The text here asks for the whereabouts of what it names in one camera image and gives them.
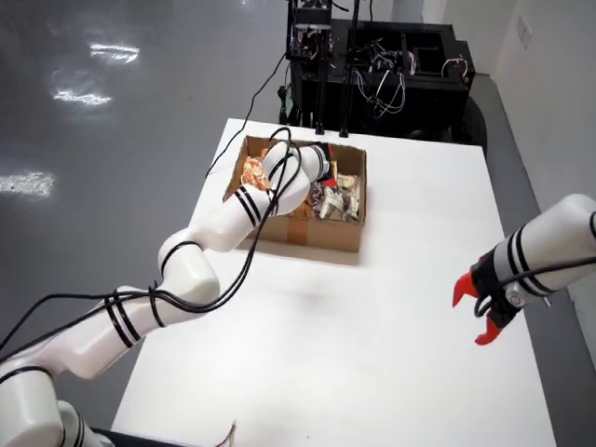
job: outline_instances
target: robotic arm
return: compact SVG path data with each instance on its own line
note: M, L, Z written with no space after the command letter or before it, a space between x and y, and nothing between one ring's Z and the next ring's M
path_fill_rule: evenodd
M564 198L496 245L455 284L453 306L463 295L478 298L474 314L486 318L488 345L525 305L543 301L596 271L596 202Z
M310 184L326 180L331 171L324 143L289 148L287 142L278 142L263 165L275 189L264 192L241 185L204 222L164 242L158 255L164 278L160 291L188 305L213 303L220 295L220 283L204 250L232 250L269 215L287 214L300 206ZM154 329L203 315L156 300L147 291L142 298L113 303L114 295L133 291L143 292L120 287L112 296L106 295L102 312L4 363L0 360L0 447L54 447L65 437L73 442L85 438L90 430L76 411L56 402L52 377L68 370L93 379ZM85 445L100 445L91 437L88 434Z

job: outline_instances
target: cardboard box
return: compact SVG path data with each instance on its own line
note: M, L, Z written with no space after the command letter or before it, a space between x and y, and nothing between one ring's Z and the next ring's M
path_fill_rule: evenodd
M240 186L242 168L248 156L259 156L268 147L266 138L248 136L244 139L238 155L232 179L225 190L228 199ZM332 160L337 161L337 170L345 175L360 177L360 203L357 222L309 219L305 217L270 217L264 225L260 239L287 242L341 251L357 252L360 248L362 228L366 221L366 152L355 147L330 144Z

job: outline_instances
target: table surface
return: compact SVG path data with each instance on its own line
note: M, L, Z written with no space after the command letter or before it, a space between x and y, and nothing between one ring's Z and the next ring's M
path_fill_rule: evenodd
M222 151L242 124L230 119ZM205 181L192 222L221 204L249 122ZM454 282L503 237L480 147L292 128L367 151L359 253L261 241L237 296L150 334L112 429L214 445L555 445L525 318L476 346L484 321ZM247 253L208 252L222 285Z

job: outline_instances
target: gray floor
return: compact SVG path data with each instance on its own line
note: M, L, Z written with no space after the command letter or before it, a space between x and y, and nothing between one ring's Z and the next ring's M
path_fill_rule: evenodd
M46 293L157 278L157 250L186 225L226 118L244 116L283 51L285 18L277 0L2 2L0 188L9 175L54 180L46 196L0 194L2 332ZM277 120L282 76L253 119ZM490 78L478 76L472 94L511 232L537 205ZM50 305L11 345L87 309ZM526 316L557 441L587 445L596 377L573 306L563 296ZM92 383L60 377L60 398L109 427L137 355L138 346Z

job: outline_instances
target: black cable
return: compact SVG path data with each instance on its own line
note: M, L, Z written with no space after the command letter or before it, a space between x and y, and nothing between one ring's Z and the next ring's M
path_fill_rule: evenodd
M249 109L249 112L246 114L246 118L244 118L244 123L242 124L242 128L236 132L234 134L234 136L230 139L229 142L227 142L227 145L225 146L225 148L222 150L222 152L215 157L215 159L213 160L213 163L211 163L211 166L209 167L209 169L207 169L207 173L205 174L205 178L207 178L207 176L211 173L211 171L213 170L213 168L215 167L215 164L219 161L219 159L222 157L223 154L225 154L225 152L228 150L228 148L230 147L230 144L232 144L232 141L236 139L236 137L242 133L244 131L244 128L246 127L246 123L249 121L249 118L251 117L251 113L252 113L252 107L254 107L254 100L256 100L257 96L259 95L259 93L261 93L264 88L267 86L267 84L269 83L269 81L273 78L273 76L276 75L276 73L278 72L278 68L279 65L281 65L281 62L284 60L284 58L286 57L286 53L284 51L283 55L281 56L281 58L279 59L278 64L276 65L276 69L273 71L273 73L267 77L267 80L264 81L264 84L261 86L261 88L259 88L257 90L257 92L252 96L252 100L251 100L251 108Z
M95 315L101 313L102 311L104 311L108 308L113 307L114 305L121 305L122 303L125 303L127 301L149 297L150 301L153 302L155 299L158 298L158 299L161 299L161 300L169 303L170 305L177 307L178 309L180 309L182 311L189 312L189 313L196 313L196 314L212 312L213 310L216 310L216 309L220 308L221 306L225 305L227 302L229 302L230 299L232 299L232 297L237 293L240 286L244 282L244 279L248 275L248 272L249 272L249 269L250 269L251 263L252 263L252 258L254 257L254 252L256 250L256 244L257 244L259 237L261 235L261 231L264 228L264 224L266 223L268 217L271 215L271 212L273 211L274 207L278 204L279 198L284 194L284 192L288 189L288 187L290 187L291 183L296 179L296 177L300 173L300 169L302 167L302 154L300 153L300 151L297 151L296 156L298 159L298 164L296 166L296 171L289 178L288 182L282 188L280 188L281 183L283 181L284 174L285 174L285 169L288 164L288 160L290 159L291 147L297 147L296 144L293 143L293 141L291 140L291 131L288 128L279 128L278 130L276 130L271 135L269 142L271 143L273 138L277 134L279 134L281 131L286 131L288 133L288 140L287 140L286 154L284 156L284 161L283 161L283 165L282 165L282 169L281 169L281 174L279 176L277 188L271 197L269 206L265 210L263 219L259 223L257 233L252 241L251 248L249 250L249 253L247 254L247 258L245 260L245 263L244 263L242 269L240 270L240 273L238 274L237 278L233 281L233 283L228 287L228 289L222 295L220 295L220 297L218 297L216 300L214 300L213 302L208 303L206 305L195 305L194 303L187 302L169 291L155 290L154 288L151 288L151 287L149 287L147 289L147 291L115 291L113 293L96 294L96 295L76 294L76 293L53 293L51 295L45 296L44 298L40 299L22 316L22 318L19 320L19 322L12 328L12 330L8 333L8 335L5 337L5 339L0 344L0 350L6 346L6 344L10 341L10 339L14 336L14 334L19 330L19 328L22 326L22 324L27 320L27 318L29 318L32 315L32 313L37 308L39 308L43 303L46 303L53 299L62 299L62 298L79 299L79 300L105 300L105 301L103 304L97 305L96 307L91 309L84 316L76 318L76 319L72 320L71 322L64 324L64 325L60 326L59 328L56 328L52 331L46 332L45 334L40 335L39 337L35 338L31 342L28 342L25 345L22 345L19 348L14 349L13 351L9 352L8 354L6 354L2 358L0 358L0 364L4 363L6 360L18 355L19 353L23 352L24 350L29 349L30 347L33 347L35 345L38 345L38 344L50 339L51 337L59 334L60 332L66 331L66 330L72 328L73 326L75 326L91 317L94 317ZM112 301L107 301L107 298L114 298L114 299Z
M341 9L344 12L350 12L350 10L347 7L342 7L341 5L337 5L335 2L332 2L332 3L336 8Z
M288 71L290 70L291 62L288 62L288 66L286 67L286 74L283 76L283 87L288 88Z
M518 275L513 275L509 278L502 280L499 283L499 286L505 287L512 282L519 281L520 279L534 277L536 275L542 275L543 273L550 273L550 272L559 272L561 270L567 270L570 268L581 267L584 265L591 265L596 264L596 256L590 256L589 258L583 259L575 259L573 261L563 261L561 263L547 265L545 267L535 268L533 270L528 270L526 272L522 272Z

